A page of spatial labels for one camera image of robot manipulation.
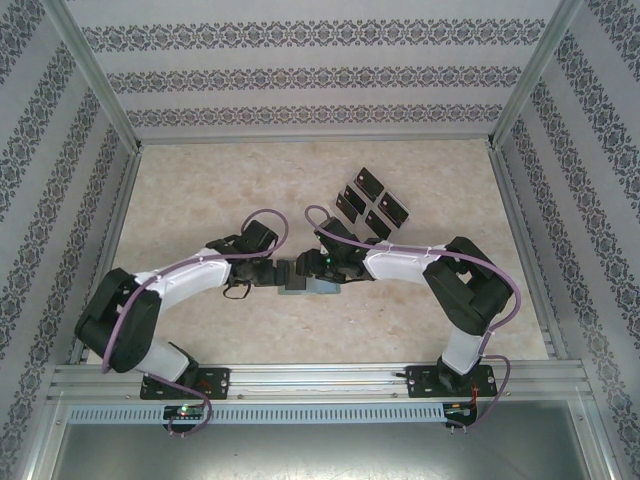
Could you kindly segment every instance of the patterned wallpaper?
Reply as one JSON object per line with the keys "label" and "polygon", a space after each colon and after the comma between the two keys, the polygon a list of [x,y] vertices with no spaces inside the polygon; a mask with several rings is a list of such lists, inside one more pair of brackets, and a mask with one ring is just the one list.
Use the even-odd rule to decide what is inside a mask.
{"label": "patterned wallpaper", "polygon": [[557,4],[68,2],[143,141],[488,134]]}
{"label": "patterned wallpaper", "polygon": [[630,1],[586,2],[503,146],[624,478],[640,477],[639,26]]}
{"label": "patterned wallpaper", "polygon": [[0,7],[0,479],[68,354],[130,152],[37,1]]}

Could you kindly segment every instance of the marble floor surface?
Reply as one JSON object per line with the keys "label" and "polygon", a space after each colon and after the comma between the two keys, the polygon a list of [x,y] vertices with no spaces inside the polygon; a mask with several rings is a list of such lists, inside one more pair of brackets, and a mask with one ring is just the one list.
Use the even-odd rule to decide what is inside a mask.
{"label": "marble floor surface", "polygon": [[[482,140],[145,147],[114,267],[134,273],[181,260],[238,233],[243,219],[263,207],[289,219],[290,238],[277,256],[295,257],[318,246],[304,208],[330,207],[362,166],[411,211],[395,243],[438,245],[467,236],[515,277],[521,313],[487,353],[547,358]],[[282,231],[277,218],[260,220]],[[243,301],[214,289],[167,311],[156,334],[201,363],[415,362],[436,360],[450,329],[428,288],[393,281],[322,296],[254,288]]]}

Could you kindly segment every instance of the wall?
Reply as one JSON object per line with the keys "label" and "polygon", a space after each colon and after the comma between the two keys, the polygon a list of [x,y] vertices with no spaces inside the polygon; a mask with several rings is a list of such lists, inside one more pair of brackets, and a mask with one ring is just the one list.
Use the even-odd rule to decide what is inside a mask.
{"label": "wall", "polygon": [[68,357],[131,156],[42,5],[0,5],[0,479]]}
{"label": "wall", "polygon": [[640,476],[640,16],[585,2],[503,145],[546,288],[624,478]]}
{"label": "wall", "polygon": [[491,132],[558,0],[77,0],[148,141]]}

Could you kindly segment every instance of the beige floor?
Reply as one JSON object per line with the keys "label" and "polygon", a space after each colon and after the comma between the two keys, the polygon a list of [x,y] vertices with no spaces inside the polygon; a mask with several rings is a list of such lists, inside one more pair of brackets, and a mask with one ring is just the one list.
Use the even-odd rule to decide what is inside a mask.
{"label": "beige floor", "polygon": [[[291,237],[279,256],[296,256],[317,246],[305,206],[329,207],[362,166],[411,211],[396,243],[438,245],[464,235],[517,279],[522,311],[487,352],[547,358],[480,140],[146,147],[115,266],[138,272],[173,263],[237,233],[262,207],[288,217]],[[261,220],[281,231],[277,219]],[[450,328],[427,288],[372,282],[324,296],[254,289],[244,301],[208,291],[168,311],[156,332],[201,363],[333,363],[435,360]]]}

